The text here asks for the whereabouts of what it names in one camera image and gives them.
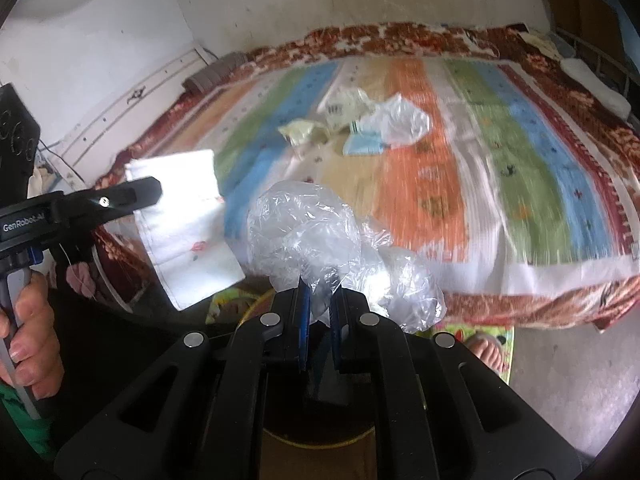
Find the person's left hand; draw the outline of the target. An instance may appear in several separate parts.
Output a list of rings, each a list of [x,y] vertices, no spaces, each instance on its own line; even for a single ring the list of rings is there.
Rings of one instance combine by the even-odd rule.
[[[55,396],[64,367],[48,301],[48,283],[40,273],[32,272],[29,284],[17,297],[15,313],[23,322],[9,348],[17,383],[31,388],[38,400]]]

